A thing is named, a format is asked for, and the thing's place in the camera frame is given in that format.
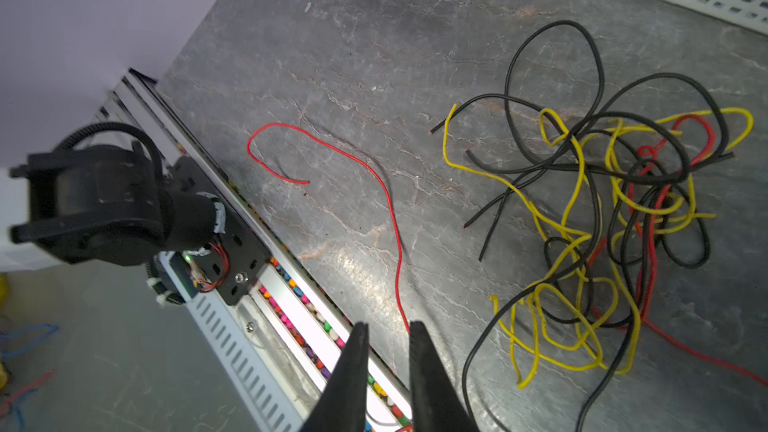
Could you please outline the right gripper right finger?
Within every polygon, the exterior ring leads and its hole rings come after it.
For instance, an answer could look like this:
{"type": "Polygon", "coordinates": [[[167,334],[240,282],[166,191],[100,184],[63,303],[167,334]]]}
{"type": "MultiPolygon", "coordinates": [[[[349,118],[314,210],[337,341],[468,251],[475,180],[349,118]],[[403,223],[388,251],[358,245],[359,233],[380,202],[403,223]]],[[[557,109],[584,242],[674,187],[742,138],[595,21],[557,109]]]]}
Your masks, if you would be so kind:
{"type": "Polygon", "coordinates": [[[409,374],[414,431],[478,431],[421,321],[410,323],[409,374]]]}

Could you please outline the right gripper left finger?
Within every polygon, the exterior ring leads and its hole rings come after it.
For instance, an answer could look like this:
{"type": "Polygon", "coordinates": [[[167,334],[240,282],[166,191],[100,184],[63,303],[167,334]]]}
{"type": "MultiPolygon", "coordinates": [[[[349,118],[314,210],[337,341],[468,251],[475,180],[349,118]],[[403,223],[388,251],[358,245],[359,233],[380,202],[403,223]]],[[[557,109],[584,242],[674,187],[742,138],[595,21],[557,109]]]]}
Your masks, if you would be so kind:
{"type": "Polygon", "coordinates": [[[369,351],[368,325],[358,322],[301,432],[364,431],[369,351]]]}

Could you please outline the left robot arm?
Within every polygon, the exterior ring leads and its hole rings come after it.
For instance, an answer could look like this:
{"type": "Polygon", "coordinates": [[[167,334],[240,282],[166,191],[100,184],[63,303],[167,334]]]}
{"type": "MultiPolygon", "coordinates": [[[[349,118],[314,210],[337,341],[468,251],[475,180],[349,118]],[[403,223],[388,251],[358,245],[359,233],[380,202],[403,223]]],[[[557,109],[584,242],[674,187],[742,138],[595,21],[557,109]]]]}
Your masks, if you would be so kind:
{"type": "Polygon", "coordinates": [[[81,127],[1,171],[8,272],[93,260],[140,265],[160,252],[201,249],[225,223],[221,200],[173,188],[155,143],[125,123],[81,127]]]}

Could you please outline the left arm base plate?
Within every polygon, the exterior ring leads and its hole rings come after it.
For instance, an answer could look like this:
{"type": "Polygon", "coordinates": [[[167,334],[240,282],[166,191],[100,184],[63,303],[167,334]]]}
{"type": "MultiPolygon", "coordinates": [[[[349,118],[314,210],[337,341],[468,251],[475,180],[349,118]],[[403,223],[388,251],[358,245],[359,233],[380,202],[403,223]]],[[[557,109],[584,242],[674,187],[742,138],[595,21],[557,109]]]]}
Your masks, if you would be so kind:
{"type": "Polygon", "coordinates": [[[192,282],[197,291],[216,292],[225,304],[235,306],[256,284],[271,252],[192,158],[180,158],[172,177],[181,191],[205,197],[216,210],[214,232],[208,242],[181,253],[191,268],[192,282]]]}

